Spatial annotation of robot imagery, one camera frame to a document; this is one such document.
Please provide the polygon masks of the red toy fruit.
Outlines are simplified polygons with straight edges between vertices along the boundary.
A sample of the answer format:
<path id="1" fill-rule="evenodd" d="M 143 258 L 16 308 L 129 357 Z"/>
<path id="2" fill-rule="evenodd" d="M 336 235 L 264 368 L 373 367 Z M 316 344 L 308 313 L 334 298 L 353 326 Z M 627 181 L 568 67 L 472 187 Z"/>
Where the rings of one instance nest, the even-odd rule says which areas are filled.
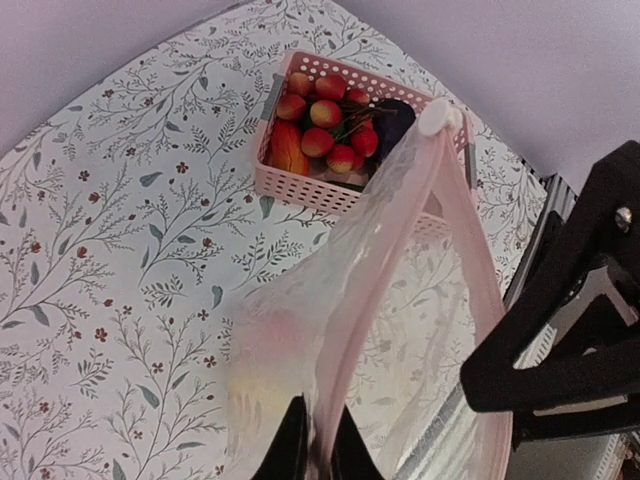
<path id="1" fill-rule="evenodd" d="M 267 310 L 254 317 L 250 349 L 262 358 L 307 359 L 312 356 L 321 327 L 319 319 L 309 312 Z"/>

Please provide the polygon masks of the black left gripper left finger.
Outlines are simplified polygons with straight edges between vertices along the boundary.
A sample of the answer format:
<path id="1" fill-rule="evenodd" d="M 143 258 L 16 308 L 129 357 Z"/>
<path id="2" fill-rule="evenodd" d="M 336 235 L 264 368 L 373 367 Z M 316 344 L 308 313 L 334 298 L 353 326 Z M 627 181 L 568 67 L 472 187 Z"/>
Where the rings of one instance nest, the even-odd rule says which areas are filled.
<path id="1" fill-rule="evenodd" d="M 304 480 L 308 464 L 309 415 L 303 396 L 294 397 L 254 480 Z"/>

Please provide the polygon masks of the yellow toy fruit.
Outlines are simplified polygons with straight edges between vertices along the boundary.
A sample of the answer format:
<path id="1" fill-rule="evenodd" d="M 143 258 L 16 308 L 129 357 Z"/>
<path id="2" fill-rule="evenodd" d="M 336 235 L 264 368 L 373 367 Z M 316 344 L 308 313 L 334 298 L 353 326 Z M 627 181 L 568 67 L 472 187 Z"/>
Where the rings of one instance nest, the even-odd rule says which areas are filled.
<path id="1" fill-rule="evenodd" d="M 230 420 L 241 435 L 272 434 L 294 396 L 269 376 L 233 373 L 228 381 Z"/>

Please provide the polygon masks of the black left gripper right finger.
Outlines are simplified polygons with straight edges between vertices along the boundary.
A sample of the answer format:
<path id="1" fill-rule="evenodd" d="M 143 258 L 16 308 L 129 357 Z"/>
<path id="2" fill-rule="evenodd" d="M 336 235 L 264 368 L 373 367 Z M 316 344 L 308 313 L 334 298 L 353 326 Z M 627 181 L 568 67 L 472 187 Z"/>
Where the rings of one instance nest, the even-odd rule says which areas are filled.
<path id="1" fill-rule="evenodd" d="M 382 480 L 347 407 L 344 408 L 332 453 L 332 478 Z"/>

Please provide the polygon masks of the clear zip top bag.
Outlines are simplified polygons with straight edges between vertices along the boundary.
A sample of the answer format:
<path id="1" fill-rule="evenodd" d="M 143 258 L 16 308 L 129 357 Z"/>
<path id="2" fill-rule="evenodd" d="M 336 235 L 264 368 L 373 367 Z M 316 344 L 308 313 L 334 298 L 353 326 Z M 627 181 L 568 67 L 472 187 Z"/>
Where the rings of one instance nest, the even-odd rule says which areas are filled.
<path id="1" fill-rule="evenodd" d="M 254 317 L 276 308 L 322 324 L 307 359 L 252 352 Z M 464 354 L 504 315 L 493 258 L 449 131 L 413 124 L 324 243 L 247 294 L 228 370 L 269 376 L 309 415 L 305 479 L 333 479 L 347 407 L 383 479 L 500 479 L 511 419 L 475 415 L 458 383 Z M 254 479 L 272 434 L 230 420 L 224 475 Z"/>

